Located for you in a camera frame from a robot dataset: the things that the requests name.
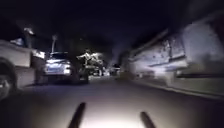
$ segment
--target car wheel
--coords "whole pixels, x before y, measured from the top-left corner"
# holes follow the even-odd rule
[[[8,75],[0,75],[0,99],[7,97],[12,91],[13,82]]]

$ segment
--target street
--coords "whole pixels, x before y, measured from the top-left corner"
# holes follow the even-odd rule
[[[157,128],[223,127],[221,101],[119,82],[27,87],[0,103],[4,128],[67,128],[77,106],[87,104],[81,128],[144,128],[147,112]]]

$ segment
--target street light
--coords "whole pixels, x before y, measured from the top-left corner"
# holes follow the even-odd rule
[[[34,35],[32,28],[24,28],[24,31],[28,32],[30,35]]]
[[[52,36],[52,40],[53,40],[53,42],[52,42],[51,53],[54,52],[54,49],[55,49],[55,43],[56,43],[56,40],[57,40],[57,39],[58,39],[57,35],[53,35],[53,36]]]

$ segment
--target light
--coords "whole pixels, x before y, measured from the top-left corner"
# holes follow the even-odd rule
[[[28,32],[30,35],[34,35],[32,28],[24,28],[24,31]]]
[[[84,123],[81,128],[143,128],[141,122],[129,121],[126,119],[111,119],[111,120],[100,120],[91,121]]]
[[[64,74],[71,74],[71,70],[70,69],[65,69]]]
[[[160,67],[160,68],[153,68],[152,70],[154,71],[155,76],[163,76],[163,75],[166,74],[166,69],[162,68],[162,67]]]
[[[45,59],[45,52],[34,50],[33,51],[33,56]]]

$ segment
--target parked car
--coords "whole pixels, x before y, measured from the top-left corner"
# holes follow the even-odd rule
[[[0,99],[19,88],[41,82],[44,57],[27,40],[25,31],[0,17]]]
[[[45,75],[49,81],[69,80],[71,82],[82,81],[88,83],[88,74],[80,65],[72,63],[68,53],[54,52],[51,53],[45,65]]]

